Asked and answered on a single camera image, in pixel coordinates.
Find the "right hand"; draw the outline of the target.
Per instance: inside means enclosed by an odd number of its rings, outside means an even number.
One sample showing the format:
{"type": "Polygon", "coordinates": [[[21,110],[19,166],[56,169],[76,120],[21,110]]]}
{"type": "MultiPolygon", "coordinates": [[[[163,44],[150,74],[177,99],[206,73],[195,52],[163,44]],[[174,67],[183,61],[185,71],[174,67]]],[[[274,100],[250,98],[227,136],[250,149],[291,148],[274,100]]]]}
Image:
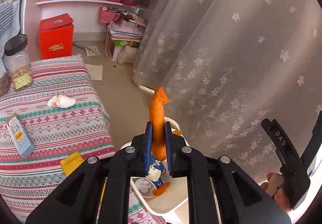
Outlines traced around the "right hand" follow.
{"type": "Polygon", "coordinates": [[[267,181],[260,187],[287,213],[291,212],[291,206],[286,193],[283,190],[284,179],[278,173],[268,173],[267,181]]]}

